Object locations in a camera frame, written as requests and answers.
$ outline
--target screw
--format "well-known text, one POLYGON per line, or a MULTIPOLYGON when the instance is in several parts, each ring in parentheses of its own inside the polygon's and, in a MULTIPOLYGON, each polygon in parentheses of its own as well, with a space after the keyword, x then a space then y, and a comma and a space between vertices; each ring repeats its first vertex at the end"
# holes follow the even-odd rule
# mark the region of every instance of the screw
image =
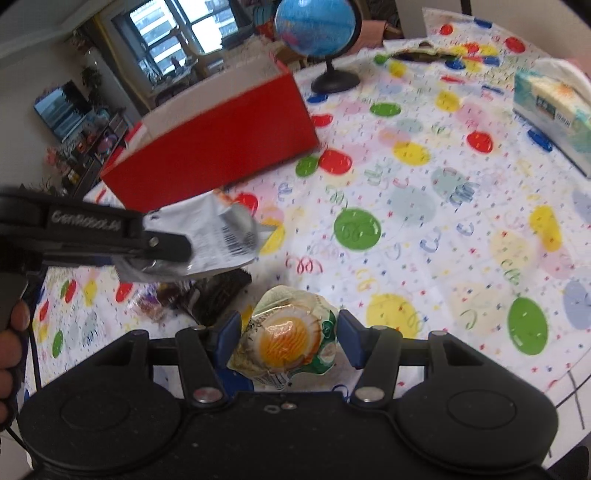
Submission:
POLYGON ((215 403, 223 398, 223 393, 214 387, 203 387, 193 392, 193 398, 199 403, 215 403))
POLYGON ((263 411, 266 411, 267 413, 275 414, 275 413, 279 413, 281 411, 281 409, 277 405, 265 405, 265 408, 263 408, 263 411))
POLYGON ((367 403, 381 400, 384 396, 384 391, 378 387, 361 387, 355 390, 355 397, 367 403))

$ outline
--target hand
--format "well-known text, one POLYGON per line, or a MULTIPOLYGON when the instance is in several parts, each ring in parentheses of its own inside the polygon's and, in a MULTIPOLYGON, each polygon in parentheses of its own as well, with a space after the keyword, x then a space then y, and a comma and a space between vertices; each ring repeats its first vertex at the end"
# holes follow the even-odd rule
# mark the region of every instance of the hand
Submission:
MULTIPOLYGON (((24 332, 31 319, 31 313, 27 304, 20 300, 12 309, 10 326, 17 332, 24 332)), ((11 414, 6 404, 12 392, 12 375, 6 370, 19 364, 22 357, 22 343, 18 335, 11 329, 0 332, 0 425, 11 414)))

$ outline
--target polka dot tablecloth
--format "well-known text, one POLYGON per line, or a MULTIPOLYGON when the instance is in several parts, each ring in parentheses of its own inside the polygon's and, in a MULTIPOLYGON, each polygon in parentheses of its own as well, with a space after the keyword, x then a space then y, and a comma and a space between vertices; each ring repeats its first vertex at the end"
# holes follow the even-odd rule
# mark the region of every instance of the polka dot tablecloth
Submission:
MULTIPOLYGON (((576 412, 560 410, 580 403, 591 374, 591 189, 512 112, 516 69, 545 54, 486 21, 433 10, 426 20, 430 41, 460 60, 393 61, 388 52, 419 43, 402 40, 338 60, 362 79, 349 92, 312 94, 322 66, 296 74, 322 147, 229 189, 277 227, 234 308, 247 318, 285 284, 405 337, 447 330, 560 406, 549 465, 591 423, 579 411, 583 426, 567 429, 576 412)), ((112 200, 103 186, 89 197, 112 200)), ((49 272, 34 318, 44 381, 129 329, 170 336, 190 324, 129 314, 135 288, 109 268, 49 272)), ((339 352, 326 375, 297 376, 289 388, 346 395, 358 375, 339 352)), ((160 380, 179 391, 170 372, 160 380)), ((421 369, 401 368, 396 395, 421 380, 421 369)))

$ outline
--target candy wrapper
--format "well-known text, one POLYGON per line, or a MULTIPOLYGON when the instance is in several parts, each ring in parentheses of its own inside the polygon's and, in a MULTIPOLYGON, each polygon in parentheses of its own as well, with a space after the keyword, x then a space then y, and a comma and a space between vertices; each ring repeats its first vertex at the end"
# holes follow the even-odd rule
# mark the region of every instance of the candy wrapper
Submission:
POLYGON ((232 270, 192 282, 179 305, 201 325, 211 326, 240 291, 252 281, 244 270, 232 270))
POLYGON ((169 307, 189 288, 189 282, 143 284, 129 298, 126 309, 159 322, 169 307))
POLYGON ((144 217, 144 228, 180 233, 191 242, 188 262, 114 258, 122 282, 175 282, 211 277, 251 263, 276 227, 258 224, 248 209, 219 190, 162 207, 144 217))
POLYGON ((336 316, 323 297, 272 288, 254 309, 228 367, 277 389, 298 373, 322 375, 335 362, 336 316))

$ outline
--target blue globe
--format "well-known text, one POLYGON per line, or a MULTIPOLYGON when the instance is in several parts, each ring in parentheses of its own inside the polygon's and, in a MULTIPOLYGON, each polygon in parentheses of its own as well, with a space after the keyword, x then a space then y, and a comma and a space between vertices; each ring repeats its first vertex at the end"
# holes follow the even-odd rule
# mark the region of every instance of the blue globe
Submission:
POLYGON ((348 0, 283 0, 275 15, 279 38, 308 57, 338 53, 353 37, 355 24, 348 0))

